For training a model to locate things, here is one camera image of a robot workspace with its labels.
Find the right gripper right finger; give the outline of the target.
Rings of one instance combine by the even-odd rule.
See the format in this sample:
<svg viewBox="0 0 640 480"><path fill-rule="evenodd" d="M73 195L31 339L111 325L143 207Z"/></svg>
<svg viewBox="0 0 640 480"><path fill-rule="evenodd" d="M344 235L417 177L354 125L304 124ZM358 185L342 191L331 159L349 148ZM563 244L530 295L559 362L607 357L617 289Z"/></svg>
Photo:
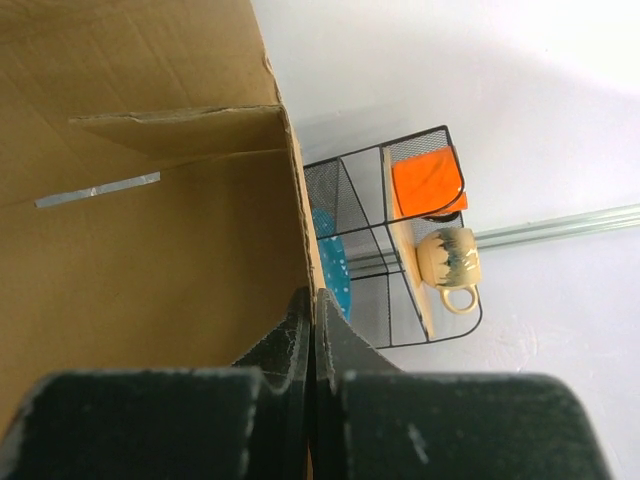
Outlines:
<svg viewBox="0 0 640 480"><path fill-rule="evenodd" d="M540 374L409 373L315 302L318 479L607 479L577 396Z"/></svg>

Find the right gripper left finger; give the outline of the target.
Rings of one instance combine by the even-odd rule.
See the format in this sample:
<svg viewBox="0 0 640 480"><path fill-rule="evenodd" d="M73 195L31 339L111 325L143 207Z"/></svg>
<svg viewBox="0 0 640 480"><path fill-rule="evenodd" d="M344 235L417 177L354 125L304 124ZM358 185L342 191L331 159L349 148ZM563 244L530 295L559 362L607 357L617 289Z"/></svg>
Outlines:
<svg viewBox="0 0 640 480"><path fill-rule="evenodd" d="M310 294L220 368L67 370L23 398L5 479L303 479Z"/></svg>

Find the brown cardboard box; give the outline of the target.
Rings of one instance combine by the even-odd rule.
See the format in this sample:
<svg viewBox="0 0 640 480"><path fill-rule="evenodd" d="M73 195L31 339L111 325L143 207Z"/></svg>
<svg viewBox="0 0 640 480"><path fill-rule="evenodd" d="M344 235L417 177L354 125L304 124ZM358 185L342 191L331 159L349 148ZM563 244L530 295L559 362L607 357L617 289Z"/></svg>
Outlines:
<svg viewBox="0 0 640 480"><path fill-rule="evenodd" d="M1 441L45 376L220 368L315 302L248 1L1 5Z"/></svg>

